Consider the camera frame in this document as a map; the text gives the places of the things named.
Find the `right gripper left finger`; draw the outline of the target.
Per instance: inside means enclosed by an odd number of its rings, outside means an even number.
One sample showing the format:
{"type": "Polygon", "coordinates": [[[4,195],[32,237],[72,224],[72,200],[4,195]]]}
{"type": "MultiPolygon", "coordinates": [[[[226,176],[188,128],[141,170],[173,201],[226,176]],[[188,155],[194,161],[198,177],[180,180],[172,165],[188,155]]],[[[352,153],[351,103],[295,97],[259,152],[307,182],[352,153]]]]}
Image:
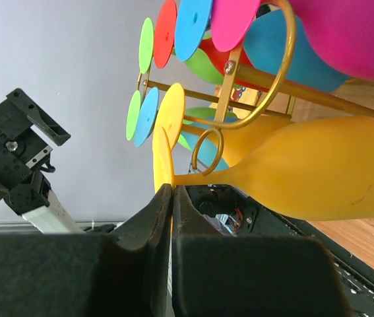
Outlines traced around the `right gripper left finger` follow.
{"type": "Polygon", "coordinates": [[[0,316],[164,316],[172,189],[109,234],[0,233],[0,316]]]}

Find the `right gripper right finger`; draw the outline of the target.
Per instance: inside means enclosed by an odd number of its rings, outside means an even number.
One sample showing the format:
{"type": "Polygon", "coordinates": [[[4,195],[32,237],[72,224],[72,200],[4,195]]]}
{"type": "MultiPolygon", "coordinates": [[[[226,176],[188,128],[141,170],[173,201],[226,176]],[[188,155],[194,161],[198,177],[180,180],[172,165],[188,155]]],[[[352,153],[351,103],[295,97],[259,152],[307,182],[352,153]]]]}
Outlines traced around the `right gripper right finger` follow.
{"type": "Polygon", "coordinates": [[[328,251],[299,236],[225,236],[178,186],[173,202],[176,316],[350,316],[328,251]]]}

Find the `yellow wine glass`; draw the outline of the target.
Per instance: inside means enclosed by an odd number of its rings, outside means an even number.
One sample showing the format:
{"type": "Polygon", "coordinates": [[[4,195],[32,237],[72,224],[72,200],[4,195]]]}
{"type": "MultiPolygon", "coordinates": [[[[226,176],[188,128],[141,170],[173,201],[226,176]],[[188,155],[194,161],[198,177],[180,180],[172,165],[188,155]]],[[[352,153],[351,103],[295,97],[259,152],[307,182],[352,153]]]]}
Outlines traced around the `yellow wine glass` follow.
{"type": "MultiPolygon", "coordinates": [[[[185,90],[179,83],[173,84],[165,96],[156,116],[156,125],[165,129],[170,147],[176,143],[195,148],[199,137],[206,125],[184,120],[185,90]]],[[[225,129],[224,152],[216,169],[224,170],[237,164],[246,154],[260,145],[271,133],[292,124],[293,122],[277,116],[259,116],[246,126],[239,129],[225,129]]],[[[202,143],[198,159],[203,165],[209,167],[217,153],[218,138],[210,134],[202,143]]]]}
{"type": "Polygon", "coordinates": [[[287,125],[234,166],[174,172],[167,133],[154,130],[154,184],[226,184],[279,214],[306,221],[374,218],[374,118],[337,117],[287,125]]]}

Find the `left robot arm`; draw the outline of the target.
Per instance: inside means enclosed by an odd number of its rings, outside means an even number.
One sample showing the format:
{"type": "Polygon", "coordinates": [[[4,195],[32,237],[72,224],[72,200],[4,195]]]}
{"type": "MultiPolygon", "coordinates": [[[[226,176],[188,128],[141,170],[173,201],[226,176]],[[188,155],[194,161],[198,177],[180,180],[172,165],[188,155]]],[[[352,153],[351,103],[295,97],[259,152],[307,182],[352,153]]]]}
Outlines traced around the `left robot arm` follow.
{"type": "Polygon", "coordinates": [[[81,233],[46,178],[47,173],[55,172],[52,148],[33,126],[57,146],[71,137],[22,89],[16,88],[0,102],[0,201],[42,233],[81,233]]]}

